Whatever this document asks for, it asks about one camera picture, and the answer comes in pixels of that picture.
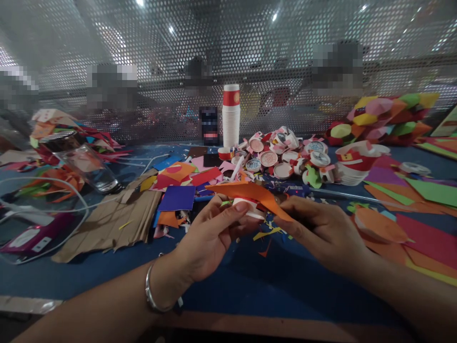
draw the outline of table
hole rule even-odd
[[[169,151],[187,154],[185,149],[189,146],[152,145],[134,149],[135,157],[153,157]],[[334,151],[330,148],[332,159],[336,159]],[[216,153],[217,148],[212,148],[211,152]],[[392,155],[398,161],[416,162],[430,168],[437,179],[455,176],[454,161],[427,151],[393,148]],[[112,169],[124,181],[133,180],[142,171],[140,167],[122,165],[113,165]],[[0,179],[18,175],[13,171],[2,172]],[[1,194],[17,186],[1,184]],[[328,185],[328,189],[371,196],[361,185]],[[85,199],[94,204],[101,197],[90,193]],[[449,233],[456,223],[456,219],[448,215],[405,215]],[[169,234],[175,239],[163,237],[115,253],[89,253],[68,264],[54,263],[50,257],[20,266],[2,262],[0,295],[70,299],[157,258],[160,252],[172,251],[184,231],[171,228]],[[233,243],[216,272],[194,284],[183,295],[183,314],[169,313],[161,324],[338,342],[363,339],[404,342],[410,339],[404,321],[383,301],[321,267],[295,240],[283,242],[280,234],[270,237],[273,241],[267,258],[258,252],[266,250],[269,238],[253,242],[252,237],[246,237],[239,244]]]

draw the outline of scissors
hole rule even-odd
[[[43,167],[46,165],[43,159],[34,159],[29,157],[28,160],[29,163],[24,164],[22,167],[18,168],[18,172],[30,172],[37,169],[38,167]]]

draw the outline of person's right hand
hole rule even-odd
[[[287,199],[281,208],[296,220],[287,222],[276,216],[276,224],[304,245],[324,267],[345,276],[355,276],[369,268],[375,255],[365,247],[341,208],[297,196]]]

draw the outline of blue table surface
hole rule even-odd
[[[173,151],[187,155],[189,146],[158,145],[133,147],[134,157],[154,157]],[[335,148],[329,155],[335,159]],[[417,148],[392,148],[392,157],[431,169],[436,179],[455,177],[455,162]],[[133,180],[143,168],[111,165],[125,182]],[[0,180],[23,176],[15,171],[2,171]],[[0,194],[10,192],[24,182],[0,184]],[[347,187],[326,185],[331,190],[371,196],[362,185]],[[89,204],[102,197],[91,192],[85,195]],[[339,203],[346,209],[347,203]],[[448,233],[454,233],[456,219],[448,215],[402,213]],[[184,235],[170,229],[174,239],[163,237],[117,252],[93,252],[72,262],[54,263],[50,256],[24,265],[8,265],[0,261],[0,295],[66,300],[137,266],[168,253]],[[258,252],[272,243],[267,258]],[[401,318],[383,301],[351,281],[327,271],[295,240],[281,239],[274,234],[253,241],[252,236],[233,243],[216,272],[203,282],[194,284],[184,295],[184,308],[190,311],[282,317],[327,322],[385,324],[401,326]]]

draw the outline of stack of paper cups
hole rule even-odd
[[[238,145],[239,141],[239,85],[224,86],[224,101],[222,105],[222,133],[224,147]]]

